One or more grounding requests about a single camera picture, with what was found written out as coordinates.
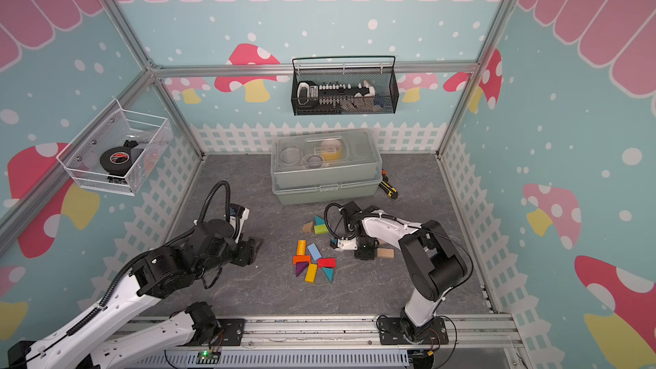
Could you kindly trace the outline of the tan rectangular block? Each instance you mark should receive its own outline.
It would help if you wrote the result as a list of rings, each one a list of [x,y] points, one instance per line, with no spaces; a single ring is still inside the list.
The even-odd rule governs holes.
[[[393,249],[377,249],[377,258],[393,259],[394,257],[395,251]]]

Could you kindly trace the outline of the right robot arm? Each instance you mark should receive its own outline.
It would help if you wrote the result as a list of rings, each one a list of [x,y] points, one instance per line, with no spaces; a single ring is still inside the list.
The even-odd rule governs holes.
[[[440,223],[411,222],[374,206],[362,209],[354,202],[328,204],[324,221],[332,235],[331,246],[352,251],[358,260],[374,260],[382,242],[401,251],[413,293],[399,317],[377,319],[383,343],[449,341],[444,318],[436,312],[451,290],[471,278],[473,258],[449,237]]]

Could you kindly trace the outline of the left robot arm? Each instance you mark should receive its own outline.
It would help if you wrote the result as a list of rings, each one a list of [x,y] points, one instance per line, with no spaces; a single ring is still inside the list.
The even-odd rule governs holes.
[[[254,263],[261,246],[244,239],[248,210],[231,202],[231,187],[216,183],[196,224],[164,245],[128,261],[105,294],[71,322],[39,341],[8,351],[11,368],[125,368],[177,346],[213,348],[225,329],[206,302],[194,302],[169,319],[122,338],[114,334],[132,318],[199,281],[208,290],[228,265]]]

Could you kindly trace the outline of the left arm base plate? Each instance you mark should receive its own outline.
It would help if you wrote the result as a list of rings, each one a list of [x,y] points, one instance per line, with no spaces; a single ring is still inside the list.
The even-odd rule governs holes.
[[[217,319],[208,347],[213,350],[224,346],[240,346],[244,336],[244,326],[244,319]]]

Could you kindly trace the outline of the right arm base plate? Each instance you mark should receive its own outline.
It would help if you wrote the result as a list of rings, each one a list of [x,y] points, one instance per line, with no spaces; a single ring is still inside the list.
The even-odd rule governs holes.
[[[449,336],[444,319],[434,317],[423,326],[415,326],[410,319],[380,315],[375,325],[382,345],[427,344],[444,346]]]

